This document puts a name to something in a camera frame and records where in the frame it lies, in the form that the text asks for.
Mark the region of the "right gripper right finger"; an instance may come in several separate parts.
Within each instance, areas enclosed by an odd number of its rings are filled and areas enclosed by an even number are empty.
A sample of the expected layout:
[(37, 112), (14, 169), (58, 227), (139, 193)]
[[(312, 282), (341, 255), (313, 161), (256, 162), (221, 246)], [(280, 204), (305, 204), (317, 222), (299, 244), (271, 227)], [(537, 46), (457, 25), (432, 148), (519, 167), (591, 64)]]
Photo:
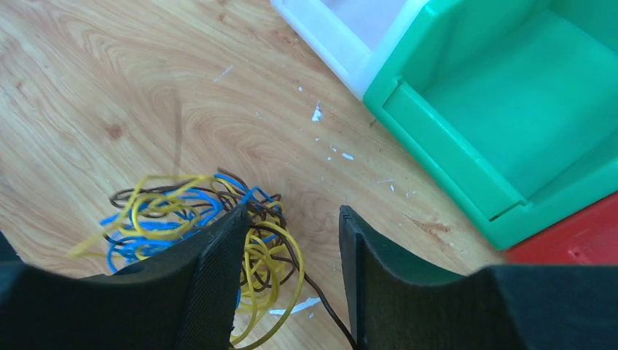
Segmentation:
[(350, 206), (339, 245), (360, 349), (615, 349), (617, 268), (489, 265), (468, 276), (413, 254)]

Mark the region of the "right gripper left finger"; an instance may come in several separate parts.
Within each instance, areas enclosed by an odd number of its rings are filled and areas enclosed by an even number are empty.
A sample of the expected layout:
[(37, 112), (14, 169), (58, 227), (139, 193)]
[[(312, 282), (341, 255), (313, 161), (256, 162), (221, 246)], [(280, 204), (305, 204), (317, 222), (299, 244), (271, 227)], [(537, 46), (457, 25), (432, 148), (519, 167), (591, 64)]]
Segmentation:
[(3, 349), (228, 349), (249, 216), (240, 205), (117, 273), (73, 279), (1, 240)]

